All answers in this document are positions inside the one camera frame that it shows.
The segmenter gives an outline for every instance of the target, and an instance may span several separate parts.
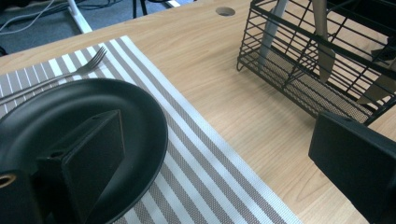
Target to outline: gray carpet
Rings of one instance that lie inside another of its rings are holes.
[[[128,21],[133,18],[132,0],[117,0],[118,3],[110,6],[94,10],[83,9],[87,5],[106,5],[114,0],[87,0],[80,4],[81,14],[87,20],[93,30],[107,27],[122,21]],[[16,8],[12,7],[0,13],[0,27],[6,21],[43,10],[50,1],[38,4],[33,2],[29,7]],[[66,0],[56,1],[57,4],[64,4]],[[181,5],[191,3],[192,0],[177,0]],[[165,3],[152,3],[146,1],[148,14],[169,8]],[[137,17],[143,16],[140,1],[137,0]],[[31,21],[17,22],[9,25],[3,32],[16,31],[28,25]],[[45,45],[50,42],[65,39],[69,36],[80,35],[81,32],[69,14],[68,10],[60,11],[49,16],[41,17],[28,29],[11,35],[0,35],[0,47],[4,48],[7,53],[18,52],[25,49],[34,48]]]

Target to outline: black wire basket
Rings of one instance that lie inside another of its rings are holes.
[[[278,16],[280,1],[251,2],[239,71],[251,70],[313,117],[325,110],[369,125],[396,104],[396,28],[387,23],[393,19],[378,21],[361,10],[375,4],[370,11],[395,15],[395,4],[329,0],[325,39],[316,34],[311,1],[290,0]],[[319,62],[320,53],[333,63],[330,69]],[[323,71],[328,79],[321,79]]]

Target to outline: floor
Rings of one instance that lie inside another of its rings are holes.
[[[133,18],[132,0],[76,0],[81,14],[93,30],[107,27]],[[191,3],[192,0],[177,0],[181,5]],[[28,7],[11,7],[0,12],[0,27],[7,21],[21,16],[38,13],[47,7],[47,2],[32,2]],[[0,28],[0,47],[8,54],[25,49],[45,45],[73,35],[80,35],[76,23],[73,21],[67,9],[66,0],[54,0],[49,7],[50,11],[60,9],[59,12],[43,16],[37,19],[29,28],[15,34],[4,35],[4,33],[15,32],[27,27],[32,20],[11,23],[3,30]],[[166,10],[169,6],[165,3],[152,3],[146,1],[148,14]],[[143,16],[140,1],[137,1],[137,17]]]

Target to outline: wire rack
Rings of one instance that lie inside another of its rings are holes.
[[[354,11],[361,1],[341,2],[328,3],[325,40],[315,33],[311,1],[289,1],[278,17],[271,12],[276,0],[253,0],[237,69],[251,70],[313,117],[326,110],[369,125],[396,104],[396,90],[376,81],[381,76],[388,83],[396,81],[396,72],[390,69],[396,31]],[[387,8],[396,13],[395,5]],[[275,35],[265,29],[269,22],[277,26]],[[262,42],[266,35],[273,38],[270,46]],[[320,80],[318,44],[335,53],[327,81]],[[268,49],[265,55],[263,48]],[[370,88],[385,96],[375,99]]]

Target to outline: fork handle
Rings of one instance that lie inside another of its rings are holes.
[[[52,77],[52,78],[50,78],[48,80],[45,80],[43,82],[40,82],[40,83],[34,85],[34,86],[30,86],[28,88],[25,88],[25,89],[22,89],[22,90],[19,90],[19,91],[15,91],[15,92],[11,93],[10,95],[7,95],[7,96],[4,96],[4,97],[0,98],[1,99],[0,100],[0,105],[3,105],[3,104],[6,104],[6,103],[8,103],[8,102],[10,102],[12,100],[15,100],[18,97],[23,96],[24,94],[27,94],[27,93],[29,93],[31,91],[36,91],[36,90],[38,90],[38,89],[40,89],[40,88],[42,88],[42,87],[44,87],[46,85],[49,85],[49,84],[51,84],[51,83],[53,83],[55,81],[58,81],[60,79],[67,78],[67,77],[72,77],[72,76],[75,76],[75,75],[77,75],[76,72],[64,74],[64,75],[61,75],[61,76],[58,76],[58,77]]]

